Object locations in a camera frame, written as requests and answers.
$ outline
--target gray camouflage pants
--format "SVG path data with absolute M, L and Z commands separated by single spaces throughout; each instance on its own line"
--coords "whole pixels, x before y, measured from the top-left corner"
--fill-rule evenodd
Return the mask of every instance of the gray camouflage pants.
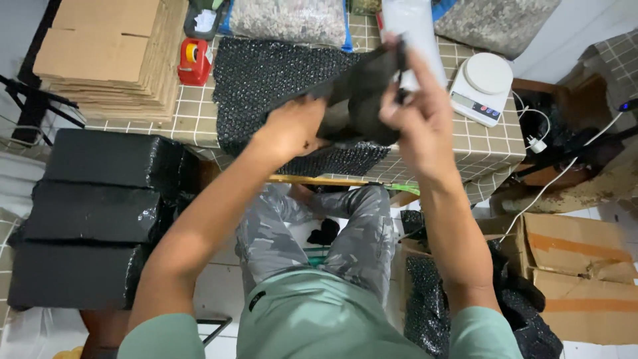
M 266 185 L 246 208 L 236 230 L 235 253 L 240 258 L 245 295 L 275 274 L 311 268 L 306 253 L 284 222 L 306 222 L 313 218 L 313 213 L 348 219 L 317 269 L 371 291 L 385 306 L 394 256 L 394 227 L 388 192 L 380 186 L 315 194 L 307 208 Z

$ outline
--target white scale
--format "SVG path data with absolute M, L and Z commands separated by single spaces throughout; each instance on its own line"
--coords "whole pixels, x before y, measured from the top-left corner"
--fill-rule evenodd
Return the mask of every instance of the white scale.
M 482 52 L 465 60 L 454 79 L 452 107 L 481 125 L 494 127 L 505 108 L 514 74 L 500 56 Z

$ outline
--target bag of rice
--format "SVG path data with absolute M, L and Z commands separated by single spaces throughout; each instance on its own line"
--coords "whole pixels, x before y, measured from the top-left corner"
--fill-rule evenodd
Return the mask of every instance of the bag of rice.
M 352 51 L 345 0 L 231 0 L 219 31 Z

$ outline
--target tape roll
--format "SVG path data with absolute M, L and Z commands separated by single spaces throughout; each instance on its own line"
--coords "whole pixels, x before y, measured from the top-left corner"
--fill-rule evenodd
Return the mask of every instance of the tape roll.
M 190 63 L 194 63 L 197 58 L 197 45 L 189 43 L 186 46 L 186 60 Z

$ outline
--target stack of cardboard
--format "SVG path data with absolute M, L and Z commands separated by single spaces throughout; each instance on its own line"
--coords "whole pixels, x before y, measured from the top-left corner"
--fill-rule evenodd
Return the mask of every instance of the stack of cardboard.
M 477 222 L 485 235 L 504 233 L 512 216 Z M 613 223 L 525 213 L 501 248 L 545 295 L 540 315 L 561 340 L 638 344 L 638 273 L 624 237 Z
M 170 121 L 187 0 L 63 0 L 33 72 L 88 119 Z

